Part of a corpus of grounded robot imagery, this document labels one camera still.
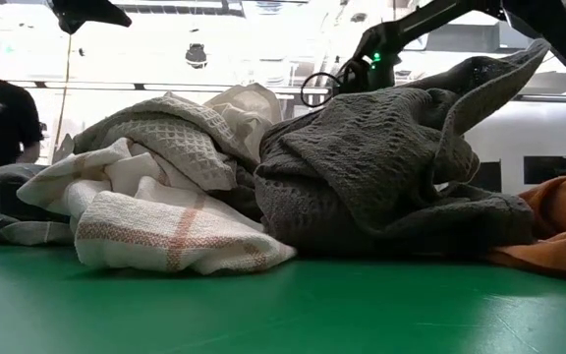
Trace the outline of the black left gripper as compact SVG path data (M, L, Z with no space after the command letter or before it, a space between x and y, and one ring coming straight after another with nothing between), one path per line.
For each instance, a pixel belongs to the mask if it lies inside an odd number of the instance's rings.
M96 0L49 0L49 7L58 20L60 30L74 34L93 18ZM97 21L109 25L129 27L131 18L109 0L98 0Z

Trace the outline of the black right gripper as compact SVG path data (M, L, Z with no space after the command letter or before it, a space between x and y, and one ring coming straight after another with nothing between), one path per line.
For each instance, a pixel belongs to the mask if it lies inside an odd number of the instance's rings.
M349 60L341 70L340 92L374 91L394 86L394 64L386 59Z

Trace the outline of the dark grey waffle towel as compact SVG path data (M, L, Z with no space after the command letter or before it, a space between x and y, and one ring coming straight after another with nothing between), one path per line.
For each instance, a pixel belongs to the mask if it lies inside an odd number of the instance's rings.
M502 58L471 57L273 126L255 170L265 231L328 256L478 255L532 243L521 198L472 185L480 161L465 134L524 87L548 49L536 40Z

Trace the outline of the beige waffle towel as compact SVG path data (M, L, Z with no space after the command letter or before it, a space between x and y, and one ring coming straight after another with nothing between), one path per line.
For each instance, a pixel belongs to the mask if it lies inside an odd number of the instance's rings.
M218 112L171 93L124 108L73 137L74 153L127 138L163 157L201 189L238 186L236 167L257 159Z

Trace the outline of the white towel with red stripes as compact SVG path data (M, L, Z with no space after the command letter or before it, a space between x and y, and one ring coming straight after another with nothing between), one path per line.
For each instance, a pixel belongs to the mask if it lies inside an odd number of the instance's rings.
M253 272L296 254L126 138L69 155L32 177L17 196L68 216L78 258L87 266Z

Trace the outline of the black overhead beam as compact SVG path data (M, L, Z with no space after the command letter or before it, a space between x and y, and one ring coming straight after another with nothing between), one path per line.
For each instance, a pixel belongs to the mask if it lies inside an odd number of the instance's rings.
M95 90L136 90L136 91L194 91L222 92L231 86L215 85L173 85L173 84L140 84L140 83L87 83L87 82L45 82L45 81L12 81L12 84L25 89L95 89ZM327 95L329 88L271 87L277 94L318 94Z

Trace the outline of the black ceiling fixture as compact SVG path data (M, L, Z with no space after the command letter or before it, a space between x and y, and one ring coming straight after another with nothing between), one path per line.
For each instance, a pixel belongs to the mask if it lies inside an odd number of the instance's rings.
M185 53L186 62L194 69L203 69L207 66L207 55L202 43L191 43Z

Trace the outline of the cream white towel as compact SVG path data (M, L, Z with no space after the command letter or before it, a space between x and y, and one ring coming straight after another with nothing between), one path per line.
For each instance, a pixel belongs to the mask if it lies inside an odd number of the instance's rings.
M260 162L259 145L265 132L283 120L274 92L258 83L236 85L207 101L204 106L220 114L240 145Z

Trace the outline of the orange towel with white label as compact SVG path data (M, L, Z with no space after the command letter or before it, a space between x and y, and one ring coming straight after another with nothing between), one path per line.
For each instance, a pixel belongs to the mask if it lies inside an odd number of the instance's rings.
M523 193L535 221L531 245L497 248L486 256L494 264L566 278L566 176Z

